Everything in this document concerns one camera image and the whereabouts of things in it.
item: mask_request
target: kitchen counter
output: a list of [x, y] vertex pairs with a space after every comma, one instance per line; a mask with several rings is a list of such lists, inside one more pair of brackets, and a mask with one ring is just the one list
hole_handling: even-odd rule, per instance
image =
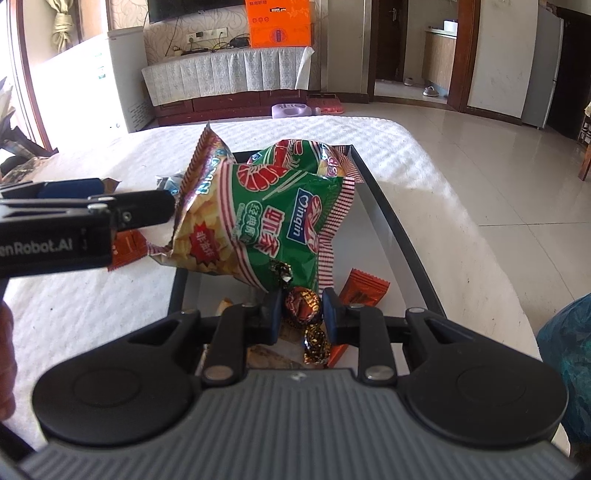
[[456, 38], [457, 32], [450, 32], [449, 30], [441, 30], [439, 28], [426, 28], [425, 32], [436, 33], [438, 35], [445, 35], [446, 37]]

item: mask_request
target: red mat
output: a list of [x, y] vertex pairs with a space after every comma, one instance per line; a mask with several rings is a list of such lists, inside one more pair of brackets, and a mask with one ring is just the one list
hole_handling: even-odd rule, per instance
[[306, 103], [312, 110], [320, 108], [320, 113], [323, 115], [338, 115], [345, 111], [339, 98], [334, 93], [312, 93], [308, 95]]

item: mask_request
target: cabinet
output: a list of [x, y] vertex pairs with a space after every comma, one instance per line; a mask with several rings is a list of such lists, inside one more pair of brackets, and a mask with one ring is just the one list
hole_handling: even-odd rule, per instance
[[449, 92], [452, 82], [453, 59], [456, 39], [431, 31], [426, 32], [423, 78]]
[[180, 125], [190, 122], [265, 116], [278, 103], [305, 103], [307, 90], [266, 90], [214, 95], [165, 103], [154, 107], [158, 124]]

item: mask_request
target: green snack bag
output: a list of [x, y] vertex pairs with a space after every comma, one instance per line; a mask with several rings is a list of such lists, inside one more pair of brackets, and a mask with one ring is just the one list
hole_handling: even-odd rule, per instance
[[173, 238], [153, 256], [265, 291], [280, 285], [277, 264], [291, 267], [293, 286], [331, 287], [332, 239], [353, 203], [354, 181], [238, 165], [220, 145], [206, 127], [181, 184]]
[[248, 159], [251, 165], [277, 165], [309, 171], [323, 177], [350, 177], [359, 183], [361, 174], [336, 147], [313, 140], [281, 140]]

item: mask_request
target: white appliance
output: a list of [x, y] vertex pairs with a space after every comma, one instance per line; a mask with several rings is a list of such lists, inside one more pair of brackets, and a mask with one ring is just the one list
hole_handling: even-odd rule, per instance
[[538, 128], [546, 126], [556, 88], [563, 30], [562, 18], [543, 7], [538, 7], [534, 61], [531, 65], [530, 85], [521, 115], [521, 121], [525, 124]]
[[457, 21], [455, 20], [444, 20], [443, 21], [443, 29], [446, 32], [453, 32], [457, 34]]
[[144, 84], [143, 27], [97, 35], [35, 67], [35, 96], [51, 146], [88, 148], [154, 118]]

